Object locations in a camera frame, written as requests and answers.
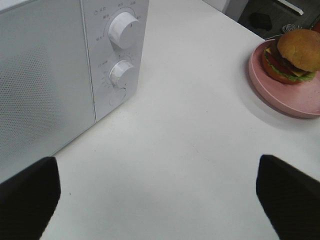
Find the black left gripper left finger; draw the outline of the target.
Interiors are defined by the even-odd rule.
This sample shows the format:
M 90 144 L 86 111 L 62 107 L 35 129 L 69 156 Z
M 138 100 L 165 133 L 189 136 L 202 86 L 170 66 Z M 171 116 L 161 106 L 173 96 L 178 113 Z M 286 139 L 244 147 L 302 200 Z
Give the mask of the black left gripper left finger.
M 61 196 L 55 157 L 44 157 L 0 184 L 0 238 L 39 240 Z

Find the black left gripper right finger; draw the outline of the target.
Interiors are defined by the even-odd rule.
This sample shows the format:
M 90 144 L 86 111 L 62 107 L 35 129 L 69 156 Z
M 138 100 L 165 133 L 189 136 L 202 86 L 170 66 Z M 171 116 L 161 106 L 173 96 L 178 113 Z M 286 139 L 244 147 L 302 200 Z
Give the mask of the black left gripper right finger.
M 256 195 L 281 240 L 320 238 L 320 182 L 282 159 L 259 159 Z

